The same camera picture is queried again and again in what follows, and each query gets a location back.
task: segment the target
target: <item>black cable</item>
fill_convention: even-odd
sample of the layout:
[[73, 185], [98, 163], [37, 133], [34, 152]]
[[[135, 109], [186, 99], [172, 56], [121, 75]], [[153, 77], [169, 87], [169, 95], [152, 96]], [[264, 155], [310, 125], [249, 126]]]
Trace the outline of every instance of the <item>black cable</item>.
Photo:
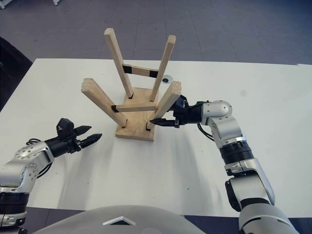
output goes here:
[[50, 163], [50, 164], [47, 165], [45, 168], [43, 168], [43, 169], [39, 172], [39, 175], [38, 175], [37, 179], [40, 178], [41, 176], [43, 176], [44, 174], [46, 174], [46, 173], [50, 170], [51, 166], [52, 166], [52, 163]]
[[39, 139], [31, 138], [31, 139], [28, 140], [28, 142], [26, 142], [26, 145], [32, 145], [32, 144], [38, 143], [40, 141], [41, 140], [39, 140]]
[[212, 136], [211, 134], [209, 134], [209, 133], [207, 133], [207, 132], [205, 132], [205, 131], [203, 130], [203, 128], [201, 127], [200, 123], [197, 124], [197, 127], [198, 127], [198, 129], [202, 132], [202, 134], [204, 134], [208, 139], [210, 139], [210, 140], [212, 140], [212, 141], [215, 141], [214, 138], [213, 138], [213, 136]]
[[[36, 144], [36, 143], [38, 143], [38, 142], [40, 142], [40, 141], [41, 141], [41, 140], [39, 140], [39, 139], [31, 138], [31, 139], [28, 140], [28, 142], [26, 142], [26, 145]], [[43, 169], [39, 172], [37, 179], [40, 178], [41, 176], [43, 176], [44, 174], [46, 174], [46, 173], [50, 170], [50, 168], [51, 168], [51, 166], [52, 166], [52, 163], [53, 163], [53, 162], [51, 162], [50, 164], [48, 164], [45, 168], [43, 168]]]

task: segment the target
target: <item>white table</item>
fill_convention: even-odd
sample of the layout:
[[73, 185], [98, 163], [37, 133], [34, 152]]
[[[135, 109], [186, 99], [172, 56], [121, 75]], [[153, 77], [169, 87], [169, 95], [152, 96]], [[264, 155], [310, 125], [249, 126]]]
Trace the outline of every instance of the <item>white table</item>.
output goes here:
[[[190, 104], [231, 103], [273, 186], [276, 205], [288, 217], [312, 216], [312, 66], [170, 61], [166, 74], [182, 82]], [[150, 88], [154, 82], [129, 76], [134, 87]], [[122, 103], [112, 60], [37, 59], [0, 112], [0, 165], [29, 138], [56, 136], [61, 117], [75, 126], [91, 125], [86, 135], [103, 133], [91, 147], [57, 158], [37, 180], [29, 206], [88, 210], [129, 204], [182, 215], [238, 216], [228, 203], [220, 153], [196, 125], [157, 126], [154, 142], [115, 138], [116, 124], [80, 92], [84, 78], [94, 78], [116, 104]], [[160, 97], [167, 87], [161, 84]]]
[[[0, 9], [4, 9], [7, 4], [9, 4], [12, 0], [0, 0]], [[55, 6], [58, 5], [60, 0], [53, 0]]]

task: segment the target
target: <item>black tape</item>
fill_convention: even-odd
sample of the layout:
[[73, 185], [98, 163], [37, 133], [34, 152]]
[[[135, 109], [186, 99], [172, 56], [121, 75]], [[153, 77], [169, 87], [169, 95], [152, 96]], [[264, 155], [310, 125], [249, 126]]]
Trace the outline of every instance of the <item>black tape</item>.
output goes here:
[[122, 67], [123, 67], [123, 71], [124, 71], [125, 73], [132, 74], [132, 66], [122, 65]]
[[128, 122], [128, 119], [126, 119], [126, 126], [124, 126], [124, 127], [122, 127], [122, 128], [125, 128], [125, 127], [127, 127], [127, 122]]
[[116, 109], [116, 105], [113, 105], [112, 106], [112, 110], [115, 112], [115, 113], [118, 113], [119, 111]]
[[150, 131], [151, 131], [151, 129], [147, 129], [147, 124], [148, 124], [148, 122], [146, 123], [145, 130], [150, 132]]
[[150, 77], [156, 78], [158, 75], [158, 71], [150, 71]]

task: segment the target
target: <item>robotic arm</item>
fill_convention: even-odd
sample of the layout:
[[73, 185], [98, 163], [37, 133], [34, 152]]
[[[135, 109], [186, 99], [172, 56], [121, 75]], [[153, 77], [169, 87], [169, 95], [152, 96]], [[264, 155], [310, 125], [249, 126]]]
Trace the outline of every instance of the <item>robotic arm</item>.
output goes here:
[[22, 233], [18, 226], [25, 222], [26, 205], [36, 179], [51, 167], [54, 158], [74, 153], [97, 142], [102, 134], [93, 134], [84, 140], [76, 139], [91, 126], [74, 128], [74, 124], [61, 118], [57, 125], [58, 136], [46, 141], [30, 139], [14, 158], [0, 170], [0, 233], [1, 230]]
[[[240, 234], [297, 234], [288, 218], [274, 206], [273, 189], [254, 158], [246, 138], [232, 116], [232, 106], [225, 101], [198, 102], [190, 106], [184, 96], [180, 96], [169, 111], [175, 120], [157, 118], [151, 123], [172, 126], [196, 123], [199, 130], [214, 141], [221, 152], [225, 171], [231, 178], [225, 182], [229, 203], [240, 213]], [[212, 134], [202, 128], [208, 125]]]

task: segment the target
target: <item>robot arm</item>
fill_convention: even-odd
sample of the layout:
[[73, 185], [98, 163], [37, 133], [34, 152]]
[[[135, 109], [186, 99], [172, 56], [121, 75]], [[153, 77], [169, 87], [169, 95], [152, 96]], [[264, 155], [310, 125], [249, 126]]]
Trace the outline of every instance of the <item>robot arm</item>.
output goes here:
[[[232, 116], [232, 106], [225, 101], [198, 102], [189, 106], [180, 96], [169, 111], [175, 120], [153, 119], [160, 126], [196, 123], [206, 137], [213, 140], [221, 152], [225, 171], [231, 178], [225, 182], [229, 203], [240, 213], [240, 234], [284, 233], [297, 234], [287, 217], [274, 206], [273, 189], [254, 158], [246, 138]], [[212, 134], [202, 130], [200, 124], [208, 125]]]
[[54, 159], [65, 153], [74, 153], [97, 142], [102, 134], [93, 134], [85, 140], [76, 137], [91, 127], [80, 126], [62, 118], [57, 125], [58, 136], [46, 141], [30, 139], [14, 158], [0, 170], [0, 230], [12, 232], [25, 222], [26, 205], [36, 179], [43, 176]]

